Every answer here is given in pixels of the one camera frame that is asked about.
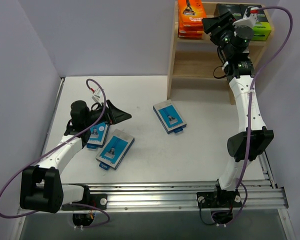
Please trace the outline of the orange styler box back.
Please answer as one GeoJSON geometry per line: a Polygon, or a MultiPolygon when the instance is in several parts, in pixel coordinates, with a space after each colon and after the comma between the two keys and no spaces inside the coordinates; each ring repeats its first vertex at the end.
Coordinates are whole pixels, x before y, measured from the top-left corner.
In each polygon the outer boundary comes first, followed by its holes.
{"type": "Polygon", "coordinates": [[[179,21],[184,27],[202,27],[202,19],[207,17],[201,0],[178,0],[179,21]]]}

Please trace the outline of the orange styler box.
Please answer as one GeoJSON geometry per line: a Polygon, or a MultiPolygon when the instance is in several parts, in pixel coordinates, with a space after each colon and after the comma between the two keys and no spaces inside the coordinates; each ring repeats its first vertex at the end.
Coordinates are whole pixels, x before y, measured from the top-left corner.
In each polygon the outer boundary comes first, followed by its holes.
{"type": "Polygon", "coordinates": [[[181,39],[188,39],[188,40],[201,40],[203,37],[203,34],[201,33],[194,33],[194,34],[183,34],[178,33],[178,37],[181,39]]]}
{"type": "Polygon", "coordinates": [[[179,21],[184,27],[202,27],[202,19],[207,17],[201,0],[178,0],[179,21]]]}

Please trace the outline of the orange Gillette Fusion5 box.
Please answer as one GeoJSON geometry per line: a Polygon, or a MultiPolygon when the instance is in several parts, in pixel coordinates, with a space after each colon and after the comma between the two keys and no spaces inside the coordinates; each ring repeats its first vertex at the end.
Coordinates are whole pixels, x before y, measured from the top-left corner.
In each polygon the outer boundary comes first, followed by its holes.
{"type": "Polygon", "coordinates": [[[180,25],[178,27],[178,33],[182,34],[203,34],[203,28],[194,28],[192,29],[191,27],[184,27],[183,25],[180,25]]]}

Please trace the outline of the black green GilletteLabs box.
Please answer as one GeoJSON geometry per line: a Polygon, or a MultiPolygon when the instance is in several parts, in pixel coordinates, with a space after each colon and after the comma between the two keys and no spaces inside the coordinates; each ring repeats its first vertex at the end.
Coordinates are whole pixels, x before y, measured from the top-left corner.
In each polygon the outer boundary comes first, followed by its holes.
{"type": "Polygon", "coordinates": [[[238,20],[242,18],[242,11],[239,4],[217,3],[216,13],[218,16],[230,12],[238,20]]]}
{"type": "MultiPolygon", "coordinates": [[[[247,8],[262,8],[260,4],[240,4],[239,5],[242,17],[246,15],[247,8]]],[[[253,27],[254,36],[252,41],[264,42],[267,40],[268,36],[272,31],[272,27],[268,21],[268,18],[263,10],[257,13],[256,23],[253,27]]]]}

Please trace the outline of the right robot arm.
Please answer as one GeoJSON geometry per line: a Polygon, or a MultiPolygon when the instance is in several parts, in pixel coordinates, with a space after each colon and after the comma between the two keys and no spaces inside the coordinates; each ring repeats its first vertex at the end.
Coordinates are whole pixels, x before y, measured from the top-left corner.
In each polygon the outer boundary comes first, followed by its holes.
{"type": "Polygon", "coordinates": [[[236,20],[229,12],[202,20],[204,32],[217,46],[222,69],[233,93],[238,113],[238,133],[227,141],[227,150],[232,157],[217,180],[212,193],[213,203],[224,206],[234,199],[246,169],[262,154],[274,138],[262,118],[256,91],[255,69],[249,57],[249,43],[254,36],[257,16],[236,20]]]}

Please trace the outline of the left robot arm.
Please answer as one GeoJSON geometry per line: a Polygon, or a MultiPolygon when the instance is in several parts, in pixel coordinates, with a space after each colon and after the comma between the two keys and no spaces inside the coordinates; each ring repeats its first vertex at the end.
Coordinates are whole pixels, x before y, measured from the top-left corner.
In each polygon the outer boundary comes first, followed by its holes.
{"type": "Polygon", "coordinates": [[[22,209],[53,214],[65,205],[87,209],[91,203],[88,186],[81,183],[63,184],[61,173],[87,145],[91,127],[98,123],[115,125],[132,118],[131,114],[118,109],[110,100],[94,110],[90,110],[85,101],[76,100],[70,106],[70,116],[56,150],[22,171],[19,200],[22,209]]]}

